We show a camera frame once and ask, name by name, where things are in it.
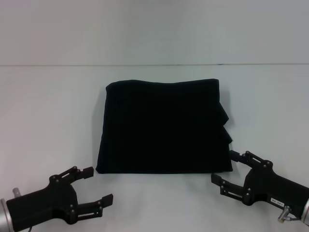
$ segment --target black towel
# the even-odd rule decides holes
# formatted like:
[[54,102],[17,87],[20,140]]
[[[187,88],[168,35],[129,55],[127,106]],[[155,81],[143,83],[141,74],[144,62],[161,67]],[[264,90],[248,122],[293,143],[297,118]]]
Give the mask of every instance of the black towel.
[[99,173],[232,171],[218,80],[129,80],[106,91]]

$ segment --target white label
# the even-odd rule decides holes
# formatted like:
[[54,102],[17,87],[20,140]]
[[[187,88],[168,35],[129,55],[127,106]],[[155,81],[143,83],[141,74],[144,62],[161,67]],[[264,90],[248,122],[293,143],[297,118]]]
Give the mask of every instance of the white label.
[[276,199],[273,199],[273,198],[271,198],[270,201],[275,203],[275,204],[277,204],[277,205],[280,205],[280,206],[284,207],[284,203],[283,202],[280,202],[280,201],[278,201]]

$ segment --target black cloth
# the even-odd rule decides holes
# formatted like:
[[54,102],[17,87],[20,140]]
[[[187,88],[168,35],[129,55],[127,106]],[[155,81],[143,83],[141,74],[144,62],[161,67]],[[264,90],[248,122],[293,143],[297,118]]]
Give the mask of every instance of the black cloth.
[[128,80],[106,91],[99,173],[232,171],[218,80]]

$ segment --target robotic arm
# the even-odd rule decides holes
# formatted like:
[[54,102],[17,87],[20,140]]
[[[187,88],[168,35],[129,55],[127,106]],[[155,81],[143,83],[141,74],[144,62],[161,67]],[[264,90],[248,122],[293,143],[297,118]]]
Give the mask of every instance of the robotic arm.
[[71,169],[49,178],[49,185],[39,191],[21,196],[13,190],[15,198],[0,201],[0,232],[18,232],[53,218],[74,224],[80,220],[102,217],[103,208],[112,205],[113,195],[85,204],[78,204],[71,183],[93,177],[92,167],[83,171]]
[[283,210],[278,221],[301,220],[309,225],[309,188],[274,173],[273,163],[246,151],[240,155],[230,151],[232,160],[247,164],[252,169],[245,178],[244,186],[234,185],[216,174],[211,182],[220,186],[220,194],[239,200],[245,205],[257,201],[270,203]]

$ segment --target white wall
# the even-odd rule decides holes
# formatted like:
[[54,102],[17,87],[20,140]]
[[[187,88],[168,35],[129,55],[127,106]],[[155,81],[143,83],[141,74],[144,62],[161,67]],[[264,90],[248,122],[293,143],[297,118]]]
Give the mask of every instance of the white wall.
[[[308,6],[0,0],[0,197],[11,199],[14,187],[44,188],[74,165],[94,166],[105,87],[126,79],[219,79],[232,148],[273,161],[275,172],[309,187],[309,65],[295,65],[309,63]],[[217,63],[238,65],[196,66]],[[170,64],[192,65],[163,66]],[[233,165],[222,176],[242,185],[249,168]],[[208,174],[95,174],[73,186],[80,203],[113,193],[114,204],[102,218],[71,226],[55,219],[34,232],[308,231],[301,222],[279,224],[280,209],[267,203],[247,207],[221,196]]]

